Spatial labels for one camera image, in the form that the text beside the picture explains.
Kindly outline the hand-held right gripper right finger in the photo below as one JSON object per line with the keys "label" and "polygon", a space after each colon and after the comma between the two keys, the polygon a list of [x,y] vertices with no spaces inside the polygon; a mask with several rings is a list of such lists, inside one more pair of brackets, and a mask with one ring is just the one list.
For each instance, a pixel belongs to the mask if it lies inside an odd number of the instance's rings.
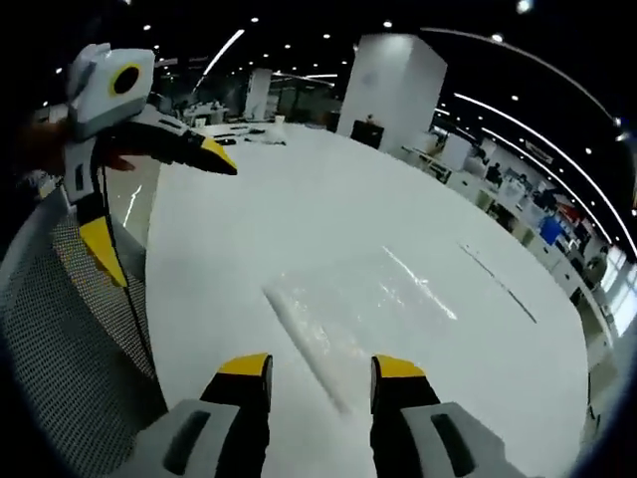
{"label": "hand-held right gripper right finger", "polygon": [[439,399],[422,368],[371,358],[370,446],[379,477],[516,477],[504,441],[456,402]]}

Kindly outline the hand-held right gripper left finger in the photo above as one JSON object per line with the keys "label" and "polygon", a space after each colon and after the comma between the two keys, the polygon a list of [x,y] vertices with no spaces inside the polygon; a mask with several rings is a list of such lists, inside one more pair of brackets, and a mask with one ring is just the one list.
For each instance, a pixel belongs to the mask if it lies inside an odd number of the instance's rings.
{"label": "hand-held right gripper left finger", "polygon": [[135,438],[113,477],[260,477],[270,442],[273,357],[223,363],[197,399],[185,399]]}

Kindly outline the person's left hand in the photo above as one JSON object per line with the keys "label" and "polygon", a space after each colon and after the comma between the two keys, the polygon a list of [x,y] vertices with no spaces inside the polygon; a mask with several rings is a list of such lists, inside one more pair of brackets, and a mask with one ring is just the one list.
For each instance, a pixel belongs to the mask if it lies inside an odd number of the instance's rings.
{"label": "person's left hand", "polygon": [[27,124],[16,136],[14,169],[62,175],[66,170],[65,147],[72,138],[71,132],[66,119]]}

